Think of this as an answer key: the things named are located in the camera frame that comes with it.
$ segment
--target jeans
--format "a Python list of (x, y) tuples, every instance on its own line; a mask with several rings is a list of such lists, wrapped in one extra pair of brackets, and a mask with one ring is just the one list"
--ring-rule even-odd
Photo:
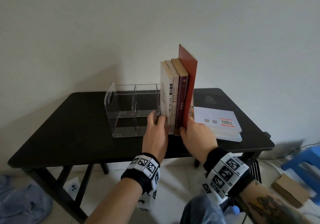
[(226, 224), (223, 212), (206, 195), (190, 200), (182, 213), (180, 224)]

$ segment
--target blue plastic stool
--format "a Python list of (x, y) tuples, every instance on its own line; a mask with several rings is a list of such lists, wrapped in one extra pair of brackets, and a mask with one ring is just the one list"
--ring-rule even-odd
[(320, 205), (320, 182), (314, 176), (310, 175), (305, 169), (299, 166), (300, 163), (307, 162), (320, 169), (320, 146), (314, 146), (301, 152), (293, 159), (283, 164), (281, 168), (287, 170), (291, 168), (296, 174), (310, 187), (317, 195), (311, 200), (316, 204)]

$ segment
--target white wall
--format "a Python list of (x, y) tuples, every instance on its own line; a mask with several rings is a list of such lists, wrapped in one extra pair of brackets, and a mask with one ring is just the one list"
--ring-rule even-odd
[(320, 141), (320, 0), (0, 0), (0, 169), (72, 92), (159, 82), (182, 43), (275, 143)]

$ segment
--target maroon book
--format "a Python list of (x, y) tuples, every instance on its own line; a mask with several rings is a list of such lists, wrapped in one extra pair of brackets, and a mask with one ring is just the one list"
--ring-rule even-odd
[(188, 85), (188, 72), (183, 67), (182, 63), (178, 58), (171, 59), (174, 68), (176, 69), (179, 75), (179, 87), (178, 87), (178, 99), (177, 99), (177, 111), (176, 111), (176, 120), (174, 125), (174, 134), (180, 135), (180, 127), (182, 126), (183, 121), (183, 112), (185, 105), (185, 98)]

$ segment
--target hand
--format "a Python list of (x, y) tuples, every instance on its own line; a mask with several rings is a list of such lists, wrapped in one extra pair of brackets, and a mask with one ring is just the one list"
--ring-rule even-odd
[(204, 124), (196, 123), (192, 117), (188, 119), (187, 130), (180, 128), (180, 135), (187, 150), (202, 164), (206, 162), (209, 152), (218, 147), (214, 133)]
[(142, 141), (142, 152), (154, 155), (161, 163), (167, 151), (170, 125), (166, 125), (166, 116), (160, 116), (158, 124), (155, 124), (157, 117), (154, 113), (153, 111), (148, 116), (148, 125)]

